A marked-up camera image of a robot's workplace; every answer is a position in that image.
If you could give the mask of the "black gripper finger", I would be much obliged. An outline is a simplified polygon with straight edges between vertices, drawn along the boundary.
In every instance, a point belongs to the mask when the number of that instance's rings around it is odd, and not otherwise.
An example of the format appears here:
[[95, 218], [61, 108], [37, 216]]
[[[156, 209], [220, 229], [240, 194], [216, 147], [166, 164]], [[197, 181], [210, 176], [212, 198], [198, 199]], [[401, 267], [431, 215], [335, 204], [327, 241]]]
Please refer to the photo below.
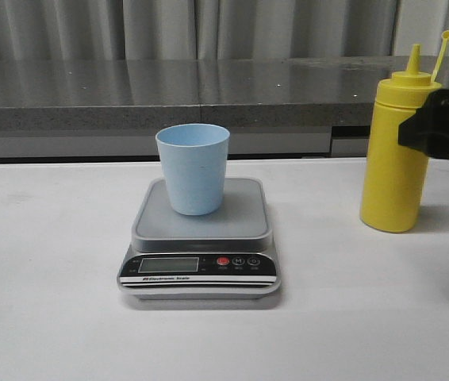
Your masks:
[[398, 128], [400, 146], [427, 157], [449, 160], [449, 89], [436, 90]]

